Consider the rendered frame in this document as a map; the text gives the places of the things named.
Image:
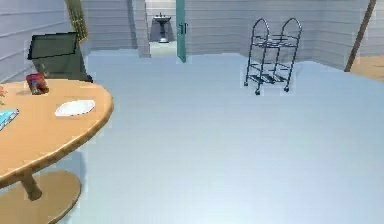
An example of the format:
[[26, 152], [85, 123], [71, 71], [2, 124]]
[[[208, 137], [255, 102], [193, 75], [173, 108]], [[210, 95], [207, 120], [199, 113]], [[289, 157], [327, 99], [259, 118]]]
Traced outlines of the dark grey trash can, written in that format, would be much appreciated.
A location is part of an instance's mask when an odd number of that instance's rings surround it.
[[76, 32], [33, 35], [27, 59], [48, 79], [93, 82], [87, 74]]

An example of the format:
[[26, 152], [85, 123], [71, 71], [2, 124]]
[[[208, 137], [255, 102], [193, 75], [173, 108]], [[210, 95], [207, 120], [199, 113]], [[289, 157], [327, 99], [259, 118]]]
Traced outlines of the teal room door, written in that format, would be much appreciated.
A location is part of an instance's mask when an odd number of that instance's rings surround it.
[[186, 62], [185, 47], [185, 0], [176, 0], [177, 56]]

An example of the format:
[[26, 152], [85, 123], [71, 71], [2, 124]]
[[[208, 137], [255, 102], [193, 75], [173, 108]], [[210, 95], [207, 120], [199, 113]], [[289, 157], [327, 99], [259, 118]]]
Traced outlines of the white plate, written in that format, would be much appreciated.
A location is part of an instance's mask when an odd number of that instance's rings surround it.
[[68, 117], [86, 114], [89, 113], [95, 105], [96, 103], [94, 100], [69, 101], [60, 105], [56, 109], [55, 115], [58, 117]]

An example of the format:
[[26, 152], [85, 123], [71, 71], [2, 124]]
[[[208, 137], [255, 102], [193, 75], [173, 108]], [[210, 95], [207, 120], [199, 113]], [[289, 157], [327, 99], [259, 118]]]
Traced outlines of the round wooden table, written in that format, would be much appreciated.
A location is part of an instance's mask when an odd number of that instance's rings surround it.
[[[19, 114], [0, 131], [0, 224], [57, 224], [77, 203], [79, 177], [45, 169], [90, 140], [109, 120], [113, 97], [104, 87], [84, 81], [49, 79], [49, 92], [33, 95], [28, 85], [12, 82], [0, 110]], [[86, 114], [55, 115], [65, 102], [94, 100]]]

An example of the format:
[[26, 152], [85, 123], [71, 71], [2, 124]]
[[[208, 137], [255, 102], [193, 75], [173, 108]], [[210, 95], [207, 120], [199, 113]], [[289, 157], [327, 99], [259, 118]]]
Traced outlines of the red bag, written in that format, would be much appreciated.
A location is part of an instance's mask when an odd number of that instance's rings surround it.
[[41, 95], [49, 92], [43, 73], [34, 73], [26, 76], [26, 81], [33, 95]]

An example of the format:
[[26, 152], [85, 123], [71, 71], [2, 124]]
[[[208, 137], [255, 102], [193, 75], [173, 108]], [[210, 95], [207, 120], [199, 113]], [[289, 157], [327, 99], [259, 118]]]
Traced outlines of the light blue book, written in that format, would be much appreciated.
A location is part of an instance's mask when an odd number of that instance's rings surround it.
[[18, 114], [19, 110], [17, 108], [0, 111], [0, 131], [12, 122]]

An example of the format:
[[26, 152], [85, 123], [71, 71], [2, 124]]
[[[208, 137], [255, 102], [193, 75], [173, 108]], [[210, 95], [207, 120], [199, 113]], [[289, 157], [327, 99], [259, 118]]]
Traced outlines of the white pedestal sink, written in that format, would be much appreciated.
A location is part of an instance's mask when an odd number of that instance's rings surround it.
[[159, 43], [168, 43], [168, 38], [166, 37], [165, 24], [171, 20], [170, 16], [165, 16], [162, 13], [154, 16], [154, 20], [160, 26], [160, 38]]

